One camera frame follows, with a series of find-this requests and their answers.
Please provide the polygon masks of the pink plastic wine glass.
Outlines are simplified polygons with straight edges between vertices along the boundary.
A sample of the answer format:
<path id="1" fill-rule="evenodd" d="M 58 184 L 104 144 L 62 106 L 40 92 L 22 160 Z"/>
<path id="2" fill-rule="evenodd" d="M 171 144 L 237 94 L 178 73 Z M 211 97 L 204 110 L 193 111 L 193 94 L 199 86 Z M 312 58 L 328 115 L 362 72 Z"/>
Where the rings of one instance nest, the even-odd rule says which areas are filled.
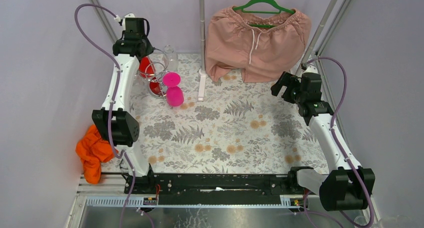
<path id="1" fill-rule="evenodd" d="M 175 72 L 169 72 L 162 79 L 163 84 L 167 87 L 166 101 L 170 106 L 177 107 L 184 102 L 184 94 L 179 87 L 181 77 Z"/>

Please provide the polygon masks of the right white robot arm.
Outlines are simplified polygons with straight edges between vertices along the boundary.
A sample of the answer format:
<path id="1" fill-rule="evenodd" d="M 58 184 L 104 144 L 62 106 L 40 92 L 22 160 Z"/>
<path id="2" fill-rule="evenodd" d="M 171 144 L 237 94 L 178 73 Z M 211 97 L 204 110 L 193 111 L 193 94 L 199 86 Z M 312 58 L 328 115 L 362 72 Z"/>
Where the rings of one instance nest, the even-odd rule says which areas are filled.
<path id="1" fill-rule="evenodd" d="M 287 179 L 291 193 L 299 194 L 305 188 L 318 195 L 327 211 L 373 209 L 371 194 L 375 174 L 370 168 L 363 168 L 341 137 L 335 124 L 334 111 L 328 102 L 322 100 L 322 80 L 319 74 L 305 72 L 301 77 L 283 72 L 271 87 L 271 93 L 282 94 L 284 101 L 296 104 L 318 140 L 329 168 L 323 175 L 309 167 L 293 168 L 292 177 Z"/>

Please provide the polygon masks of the chrome wire glass rack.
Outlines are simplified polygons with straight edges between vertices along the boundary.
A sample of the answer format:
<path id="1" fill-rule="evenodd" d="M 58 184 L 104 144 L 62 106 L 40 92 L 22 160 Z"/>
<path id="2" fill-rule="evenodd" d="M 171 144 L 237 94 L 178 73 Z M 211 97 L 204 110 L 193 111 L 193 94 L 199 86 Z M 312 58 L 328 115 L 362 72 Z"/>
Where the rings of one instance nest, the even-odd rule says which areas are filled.
<path id="1" fill-rule="evenodd" d="M 160 82 L 161 87 L 162 87 L 162 90 L 164 91 L 165 96 L 166 96 L 166 88 L 165 88 L 165 85 L 163 84 L 163 77 L 169 71 L 167 71 L 167 68 L 166 68 L 166 66 L 165 66 L 165 64 L 163 62 L 163 55 L 164 55 L 163 50 L 154 48 L 153 53 L 150 54 L 150 55 L 148 55 L 147 57 L 149 57 L 153 61 L 153 63 L 154 63 L 154 66 L 155 66 L 155 69 L 156 69 L 156 78 Z"/>

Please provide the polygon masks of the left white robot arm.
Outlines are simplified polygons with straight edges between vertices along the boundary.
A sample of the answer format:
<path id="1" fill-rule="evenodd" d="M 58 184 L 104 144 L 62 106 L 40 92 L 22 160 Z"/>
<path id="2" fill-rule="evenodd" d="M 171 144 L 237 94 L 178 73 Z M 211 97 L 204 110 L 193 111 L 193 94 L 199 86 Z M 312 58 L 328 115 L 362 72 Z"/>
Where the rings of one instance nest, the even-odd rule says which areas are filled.
<path id="1" fill-rule="evenodd" d="M 138 121 L 130 114 L 131 91 L 141 60 L 153 52 L 147 39 L 150 31 L 145 18 L 126 15 L 121 25 L 122 37 L 112 47 L 114 64 L 109 90 L 99 110 L 93 110 L 93 122 L 101 137 L 111 145 L 117 158 L 125 158 L 130 174 L 137 176 L 136 187 L 142 193 L 155 188 L 155 180 L 148 175 L 150 165 L 134 147 L 140 134 Z"/>

